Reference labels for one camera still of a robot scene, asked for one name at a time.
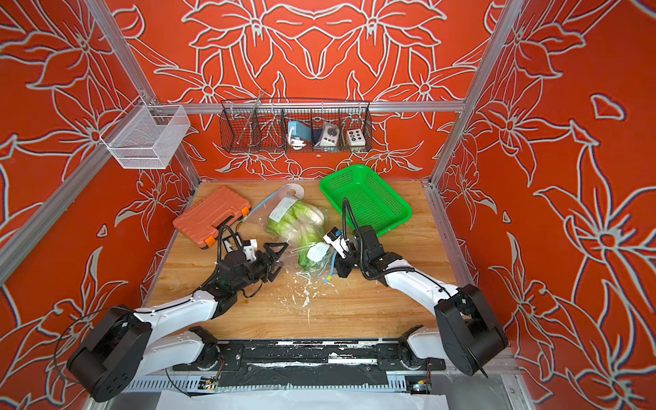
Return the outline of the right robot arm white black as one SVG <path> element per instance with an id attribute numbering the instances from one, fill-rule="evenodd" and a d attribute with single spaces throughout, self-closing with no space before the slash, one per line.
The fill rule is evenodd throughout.
<path id="1" fill-rule="evenodd" d="M 509 346 L 483 292 L 475 285 L 446 284 L 412 266 L 394 252 L 388 252 L 370 225 L 359 225 L 350 205 L 343 200 L 343 225 L 332 229 L 325 241 L 336 249 L 335 268 L 346 278 L 358 269 L 364 279 L 379 282 L 410 297 L 433 314 L 436 328 L 418 326 L 399 339 L 401 360 L 415 367 L 421 360 L 448 360 L 467 376 L 485 374 L 484 366 Z"/>

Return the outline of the clear zip-top bag blue seal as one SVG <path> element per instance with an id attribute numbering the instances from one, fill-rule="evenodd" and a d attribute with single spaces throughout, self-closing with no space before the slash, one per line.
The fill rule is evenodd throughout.
<path id="1" fill-rule="evenodd" d="M 323 238 L 323 232 L 304 227 L 292 246 L 289 271 L 310 282 L 327 281 L 336 255 L 335 249 Z"/>

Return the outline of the chinese cabbage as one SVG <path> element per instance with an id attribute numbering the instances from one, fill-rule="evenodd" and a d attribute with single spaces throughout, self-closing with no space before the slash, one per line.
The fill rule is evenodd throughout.
<path id="1" fill-rule="evenodd" d="M 305 273 L 318 274 L 328 264 L 331 253 L 331 245 L 324 241 L 320 232 L 307 231 L 302 234 L 298 243 L 298 266 Z"/>

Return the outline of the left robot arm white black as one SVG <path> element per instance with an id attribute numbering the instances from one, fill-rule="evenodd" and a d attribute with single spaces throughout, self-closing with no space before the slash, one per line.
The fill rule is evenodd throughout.
<path id="1" fill-rule="evenodd" d="M 272 282 L 289 244 L 265 243 L 217 251 L 215 269 L 191 295 L 154 307 L 111 307 L 69 357 L 65 368 L 97 402 L 109 401 L 133 379 L 179 364 L 210 369 L 223 355 L 203 322 L 227 313 L 252 285 Z"/>

